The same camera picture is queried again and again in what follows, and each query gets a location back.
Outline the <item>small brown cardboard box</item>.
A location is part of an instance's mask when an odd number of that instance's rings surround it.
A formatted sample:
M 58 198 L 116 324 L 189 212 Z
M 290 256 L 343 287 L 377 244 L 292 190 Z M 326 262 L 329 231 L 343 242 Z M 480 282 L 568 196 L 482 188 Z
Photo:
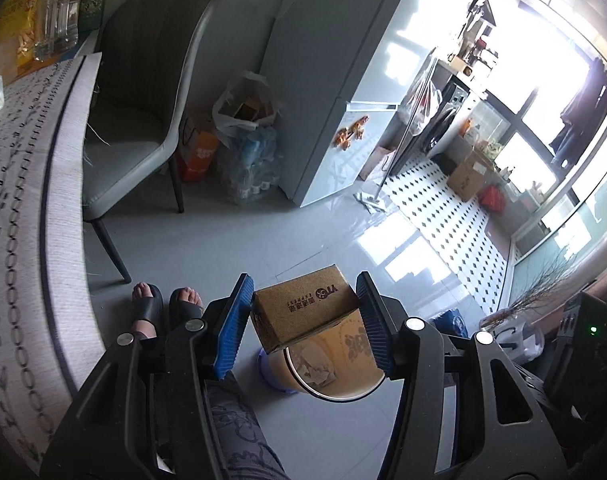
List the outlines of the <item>small brown cardboard box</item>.
M 333 264 L 254 292 L 252 321 L 267 354 L 322 332 L 359 307 L 343 273 Z

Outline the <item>round trash bin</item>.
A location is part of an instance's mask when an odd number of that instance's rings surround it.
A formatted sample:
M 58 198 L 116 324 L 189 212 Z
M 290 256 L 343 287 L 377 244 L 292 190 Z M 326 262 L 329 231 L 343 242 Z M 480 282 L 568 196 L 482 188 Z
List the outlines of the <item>round trash bin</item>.
M 361 400 L 385 380 L 358 311 L 283 350 L 260 350 L 257 366 L 264 382 L 276 391 L 307 393 L 334 403 Z

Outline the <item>person's right foot sandal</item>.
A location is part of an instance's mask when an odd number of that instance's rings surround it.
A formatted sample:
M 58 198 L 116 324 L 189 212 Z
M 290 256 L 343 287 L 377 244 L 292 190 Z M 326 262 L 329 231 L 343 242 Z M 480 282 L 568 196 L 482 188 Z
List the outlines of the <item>person's right foot sandal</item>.
M 188 321 L 202 318 L 204 311 L 203 301 L 195 289 L 181 287 L 174 290 L 168 304 L 170 332 Z

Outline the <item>person's foot sandal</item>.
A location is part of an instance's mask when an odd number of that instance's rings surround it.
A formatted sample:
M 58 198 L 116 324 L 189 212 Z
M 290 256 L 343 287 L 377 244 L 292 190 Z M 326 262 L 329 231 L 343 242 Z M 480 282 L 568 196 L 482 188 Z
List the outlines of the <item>person's foot sandal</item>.
M 202 318 L 204 311 L 203 301 L 195 289 L 181 287 L 174 290 L 168 304 L 170 332 L 188 321 Z
M 141 282 L 132 289 L 132 330 L 144 338 L 156 338 L 164 329 L 164 300 L 152 284 Z

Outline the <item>person's left foot sandal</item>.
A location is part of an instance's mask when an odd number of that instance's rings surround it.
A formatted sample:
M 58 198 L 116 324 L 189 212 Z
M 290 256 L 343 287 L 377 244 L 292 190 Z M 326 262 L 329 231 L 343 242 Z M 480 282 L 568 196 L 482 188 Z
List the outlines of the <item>person's left foot sandal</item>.
M 164 300 L 152 284 L 141 282 L 132 289 L 132 330 L 144 338 L 156 338 L 164 329 Z

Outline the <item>white floor mop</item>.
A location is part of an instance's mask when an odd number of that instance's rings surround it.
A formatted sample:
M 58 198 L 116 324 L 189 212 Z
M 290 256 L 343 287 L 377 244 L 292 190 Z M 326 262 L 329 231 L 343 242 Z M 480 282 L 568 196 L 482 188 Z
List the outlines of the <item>white floor mop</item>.
M 398 110 L 398 112 L 393 115 L 381 140 L 376 144 L 358 175 L 358 178 L 363 182 L 363 185 L 361 190 L 354 194 L 354 198 L 358 203 L 364 206 L 370 214 L 386 210 L 384 200 L 381 196 L 375 198 L 375 195 L 383 186 L 384 177 L 391 167 L 405 130 L 407 130 L 408 120 L 409 115 L 402 110 Z

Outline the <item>water bottle pack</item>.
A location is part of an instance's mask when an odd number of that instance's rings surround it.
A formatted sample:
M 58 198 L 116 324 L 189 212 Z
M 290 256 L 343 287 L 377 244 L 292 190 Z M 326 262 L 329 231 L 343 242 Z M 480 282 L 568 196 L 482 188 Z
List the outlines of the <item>water bottle pack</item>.
M 279 140 L 273 127 L 238 129 L 231 144 L 218 149 L 216 176 L 234 203 L 256 202 L 279 186 L 283 163 Z

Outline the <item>person's legs dark trousers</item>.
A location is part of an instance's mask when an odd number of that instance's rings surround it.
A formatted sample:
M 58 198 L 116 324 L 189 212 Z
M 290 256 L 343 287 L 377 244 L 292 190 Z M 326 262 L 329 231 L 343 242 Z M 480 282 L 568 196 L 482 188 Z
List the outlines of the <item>person's legs dark trousers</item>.
M 287 479 L 234 374 L 208 382 L 208 399 L 231 479 Z

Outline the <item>orange paper bag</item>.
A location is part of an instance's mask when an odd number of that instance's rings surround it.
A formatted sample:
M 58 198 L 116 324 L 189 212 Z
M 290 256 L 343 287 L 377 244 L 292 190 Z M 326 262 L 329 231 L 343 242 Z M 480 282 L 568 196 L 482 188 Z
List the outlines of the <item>orange paper bag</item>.
M 205 113 L 185 116 L 178 144 L 180 179 L 183 182 L 203 180 L 215 159 L 218 146 L 212 116 Z

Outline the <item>red bag on floor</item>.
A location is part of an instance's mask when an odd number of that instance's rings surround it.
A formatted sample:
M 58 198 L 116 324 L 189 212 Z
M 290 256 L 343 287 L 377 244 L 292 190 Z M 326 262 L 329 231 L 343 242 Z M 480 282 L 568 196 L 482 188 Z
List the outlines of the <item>red bag on floor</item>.
M 479 193 L 478 203 L 491 214 L 502 216 L 506 207 L 506 197 L 500 188 L 491 184 Z

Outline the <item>cardboard box on floor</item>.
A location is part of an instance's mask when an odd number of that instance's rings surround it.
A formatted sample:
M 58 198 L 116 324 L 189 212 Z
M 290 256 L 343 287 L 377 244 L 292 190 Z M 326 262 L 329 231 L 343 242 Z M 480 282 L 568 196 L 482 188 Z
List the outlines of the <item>cardboard box on floor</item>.
M 493 161 L 473 148 L 455 168 L 447 185 L 460 200 L 468 202 L 475 197 L 493 174 Z

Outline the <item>patterned white tablecloth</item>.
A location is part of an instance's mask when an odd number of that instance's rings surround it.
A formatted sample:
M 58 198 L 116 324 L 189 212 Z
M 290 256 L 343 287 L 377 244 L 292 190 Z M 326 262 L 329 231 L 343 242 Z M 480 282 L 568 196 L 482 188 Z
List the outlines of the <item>patterned white tablecloth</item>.
M 5 89 L 0 110 L 0 433 L 38 470 L 104 352 L 83 250 L 83 144 L 100 56 Z

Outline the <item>white plastic bag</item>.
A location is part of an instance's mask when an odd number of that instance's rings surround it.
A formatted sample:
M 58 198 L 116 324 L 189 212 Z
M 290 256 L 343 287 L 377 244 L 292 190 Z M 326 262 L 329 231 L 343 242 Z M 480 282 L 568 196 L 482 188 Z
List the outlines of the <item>white plastic bag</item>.
M 216 135 L 226 148 L 233 148 L 246 133 L 272 126 L 280 109 L 269 81 L 244 70 L 229 80 L 212 107 Z

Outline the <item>washing machine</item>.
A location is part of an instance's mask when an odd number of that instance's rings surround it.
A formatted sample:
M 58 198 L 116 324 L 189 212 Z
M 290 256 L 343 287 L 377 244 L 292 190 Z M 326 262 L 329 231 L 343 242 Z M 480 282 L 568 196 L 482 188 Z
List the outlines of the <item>washing machine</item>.
M 430 118 L 418 133 L 413 134 L 412 152 L 427 153 L 431 150 L 447 129 L 447 120 L 454 118 L 471 93 L 464 76 L 441 60 L 437 62 L 431 83 L 435 90 L 430 91 Z

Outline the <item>grey dining chair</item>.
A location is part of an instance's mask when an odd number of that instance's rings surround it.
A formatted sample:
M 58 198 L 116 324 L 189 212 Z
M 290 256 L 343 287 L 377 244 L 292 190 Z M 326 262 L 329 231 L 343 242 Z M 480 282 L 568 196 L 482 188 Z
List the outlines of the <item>grey dining chair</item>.
M 104 218 L 162 166 L 184 207 L 174 152 L 197 52 L 219 1 L 126 0 L 102 30 L 98 95 L 84 140 L 82 218 L 125 282 L 131 276 Z

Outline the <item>white refrigerator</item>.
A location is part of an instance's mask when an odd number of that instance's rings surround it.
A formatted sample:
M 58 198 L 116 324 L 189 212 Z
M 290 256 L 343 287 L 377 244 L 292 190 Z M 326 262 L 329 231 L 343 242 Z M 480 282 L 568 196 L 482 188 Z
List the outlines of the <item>white refrigerator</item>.
M 394 44 L 424 0 L 284 0 L 260 73 L 297 206 L 354 184 L 427 55 Z

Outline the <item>clear glass jar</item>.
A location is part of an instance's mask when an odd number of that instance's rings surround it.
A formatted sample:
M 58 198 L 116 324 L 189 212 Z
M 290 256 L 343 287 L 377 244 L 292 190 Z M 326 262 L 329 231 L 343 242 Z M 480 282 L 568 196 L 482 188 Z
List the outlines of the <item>clear glass jar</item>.
M 76 47 L 81 0 L 39 0 L 34 58 L 46 62 Z

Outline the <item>yellow snack bag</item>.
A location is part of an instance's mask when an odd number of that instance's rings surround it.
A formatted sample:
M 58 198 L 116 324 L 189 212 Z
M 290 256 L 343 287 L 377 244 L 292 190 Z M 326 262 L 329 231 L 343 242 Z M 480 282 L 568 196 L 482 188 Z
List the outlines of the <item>yellow snack bag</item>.
M 23 76 L 34 62 L 40 0 L 4 0 L 0 7 L 0 55 L 5 73 Z

